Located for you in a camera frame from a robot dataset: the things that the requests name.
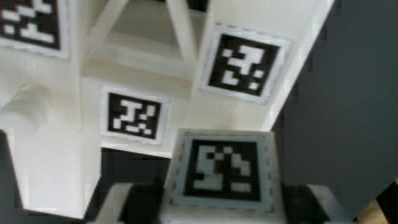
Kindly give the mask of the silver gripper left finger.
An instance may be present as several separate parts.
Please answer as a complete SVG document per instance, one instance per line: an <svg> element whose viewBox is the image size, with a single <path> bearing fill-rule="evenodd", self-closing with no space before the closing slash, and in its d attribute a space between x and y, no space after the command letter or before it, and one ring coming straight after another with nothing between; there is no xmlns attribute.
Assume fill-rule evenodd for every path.
<svg viewBox="0 0 398 224"><path fill-rule="evenodd" d="M111 186L102 207L99 209L99 214L95 219L86 224L122 224L118 221L118 216L131 187L131 183L117 183Z"/></svg>

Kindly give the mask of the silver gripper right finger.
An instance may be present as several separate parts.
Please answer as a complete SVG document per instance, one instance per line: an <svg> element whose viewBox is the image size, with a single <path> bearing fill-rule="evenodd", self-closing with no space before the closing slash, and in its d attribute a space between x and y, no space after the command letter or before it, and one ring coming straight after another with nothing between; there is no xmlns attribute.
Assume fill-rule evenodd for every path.
<svg viewBox="0 0 398 224"><path fill-rule="evenodd" d="M330 188L325 185L314 184L309 184L307 187L328 218L323 224L355 224L342 210Z"/></svg>

